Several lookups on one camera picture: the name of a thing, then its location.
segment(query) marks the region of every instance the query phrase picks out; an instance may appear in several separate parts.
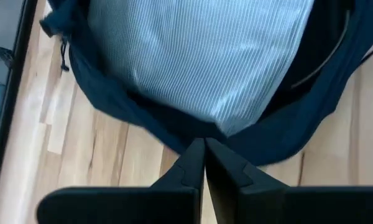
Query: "wooden floor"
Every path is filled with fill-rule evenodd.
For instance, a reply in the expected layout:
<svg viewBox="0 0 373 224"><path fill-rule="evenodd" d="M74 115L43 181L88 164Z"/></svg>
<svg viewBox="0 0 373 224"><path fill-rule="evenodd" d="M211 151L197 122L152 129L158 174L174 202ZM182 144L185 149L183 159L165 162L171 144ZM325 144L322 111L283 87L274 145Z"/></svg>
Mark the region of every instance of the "wooden floor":
<svg viewBox="0 0 373 224"><path fill-rule="evenodd" d="M39 0L0 177L0 224L35 223L36 204L61 187L148 186L178 157L90 105L60 70L60 41L39 26L49 11ZM373 185L373 58L303 152L262 169L289 185ZM208 192L202 223L216 223Z"/></svg>

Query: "drawstring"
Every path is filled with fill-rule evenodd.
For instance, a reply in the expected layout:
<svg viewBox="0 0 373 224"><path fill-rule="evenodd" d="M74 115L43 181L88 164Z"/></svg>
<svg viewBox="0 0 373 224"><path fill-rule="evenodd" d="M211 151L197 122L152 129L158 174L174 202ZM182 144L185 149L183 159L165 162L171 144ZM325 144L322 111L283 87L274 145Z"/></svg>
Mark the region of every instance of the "drawstring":
<svg viewBox="0 0 373 224"><path fill-rule="evenodd" d="M65 40L63 37L61 38L62 44L61 44L61 58L62 58L62 64L61 69L65 72L69 72L69 67L65 64L65 51L67 49L67 40Z"/></svg>

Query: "dark blue fabric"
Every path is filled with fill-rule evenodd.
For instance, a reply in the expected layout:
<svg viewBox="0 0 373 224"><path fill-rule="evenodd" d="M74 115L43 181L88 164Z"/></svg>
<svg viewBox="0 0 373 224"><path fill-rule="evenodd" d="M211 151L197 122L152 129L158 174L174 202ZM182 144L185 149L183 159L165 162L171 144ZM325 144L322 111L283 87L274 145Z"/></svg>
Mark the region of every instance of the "dark blue fabric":
<svg viewBox="0 0 373 224"><path fill-rule="evenodd" d="M70 42L76 80L95 108L145 127L178 153L194 138L216 138L256 166L287 159L306 144L322 119L334 111L348 78L373 44L373 0L356 0L343 43L311 90L300 100L226 138L214 124L128 93L115 78L103 74L100 52L85 17L86 2L50 0L53 12L42 25L49 34L63 34Z"/></svg>

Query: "light wood surface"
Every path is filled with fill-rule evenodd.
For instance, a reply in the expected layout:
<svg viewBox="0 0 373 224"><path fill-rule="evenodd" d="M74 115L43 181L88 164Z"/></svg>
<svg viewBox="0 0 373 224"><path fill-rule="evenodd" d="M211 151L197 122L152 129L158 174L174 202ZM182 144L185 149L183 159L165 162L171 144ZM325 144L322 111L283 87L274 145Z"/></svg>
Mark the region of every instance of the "light wood surface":
<svg viewBox="0 0 373 224"><path fill-rule="evenodd" d="M60 70L59 39L39 26L49 11L39 0L0 176L0 224L35 223L39 200L61 187L148 186L178 157L91 106L72 71ZM260 168L288 185L373 185L373 58L302 152ZM216 223L207 189L202 223Z"/></svg>

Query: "striped fabric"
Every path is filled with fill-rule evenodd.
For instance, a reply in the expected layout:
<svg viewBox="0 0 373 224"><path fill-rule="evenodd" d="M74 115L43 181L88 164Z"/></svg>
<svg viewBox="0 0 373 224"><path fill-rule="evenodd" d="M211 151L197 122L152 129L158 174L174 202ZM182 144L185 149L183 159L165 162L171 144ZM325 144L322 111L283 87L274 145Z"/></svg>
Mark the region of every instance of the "striped fabric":
<svg viewBox="0 0 373 224"><path fill-rule="evenodd" d="M91 0L88 21L106 73L230 136L275 93L313 1Z"/></svg>

